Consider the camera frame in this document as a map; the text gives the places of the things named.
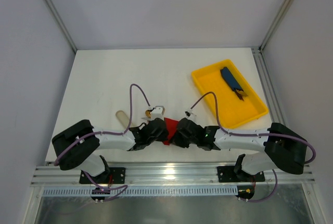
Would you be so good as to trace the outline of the red paper napkin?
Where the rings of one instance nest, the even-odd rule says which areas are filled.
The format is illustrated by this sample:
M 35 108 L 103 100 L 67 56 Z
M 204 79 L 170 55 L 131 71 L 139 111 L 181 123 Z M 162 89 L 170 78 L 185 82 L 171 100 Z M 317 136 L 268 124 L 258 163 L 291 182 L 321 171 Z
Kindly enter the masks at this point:
M 164 118 L 164 121 L 166 123 L 166 129 L 169 134 L 168 134 L 167 140 L 163 141 L 162 143 L 165 146 L 169 146 L 171 144 L 172 137 L 174 136 L 174 134 L 177 131 L 177 125 L 178 125 L 179 121 L 173 120 L 173 119 L 167 118 L 167 117 Z

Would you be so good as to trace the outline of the gold spoon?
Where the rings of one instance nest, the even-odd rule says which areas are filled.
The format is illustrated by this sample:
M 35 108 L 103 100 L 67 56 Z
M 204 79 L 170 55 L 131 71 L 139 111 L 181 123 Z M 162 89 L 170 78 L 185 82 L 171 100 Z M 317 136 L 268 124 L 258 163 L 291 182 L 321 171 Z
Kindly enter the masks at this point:
M 151 112 L 152 112 L 152 109 L 148 109 L 145 111 L 145 116 L 148 117 L 148 118 L 151 118 Z

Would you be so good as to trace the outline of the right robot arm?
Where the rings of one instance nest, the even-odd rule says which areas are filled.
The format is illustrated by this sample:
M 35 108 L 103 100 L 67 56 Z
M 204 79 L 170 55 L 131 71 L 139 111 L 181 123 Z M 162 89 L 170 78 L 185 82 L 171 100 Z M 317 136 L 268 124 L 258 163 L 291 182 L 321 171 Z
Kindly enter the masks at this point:
M 307 141 L 280 123 L 255 130 L 222 130 L 218 126 L 202 127 L 187 118 L 181 119 L 170 141 L 188 148 L 191 144 L 204 149 L 253 151 L 241 154 L 234 165 L 234 175 L 240 181 L 250 181 L 265 170 L 280 169 L 293 175 L 304 171 Z

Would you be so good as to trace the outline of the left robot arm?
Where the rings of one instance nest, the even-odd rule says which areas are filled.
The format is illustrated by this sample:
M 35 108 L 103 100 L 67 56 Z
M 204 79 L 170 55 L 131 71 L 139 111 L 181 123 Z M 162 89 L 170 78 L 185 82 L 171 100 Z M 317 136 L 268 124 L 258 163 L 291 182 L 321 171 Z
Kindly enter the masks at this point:
M 54 165 L 61 170 L 79 169 L 87 180 L 107 183 L 112 171 L 103 156 L 94 154 L 96 150 L 139 151 L 155 141 L 167 141 L 168 135 L 167 125 L 160 118 L 131 127 L 126 133 L 97 129 L 89 120 L 81 120 L 53 137 Z

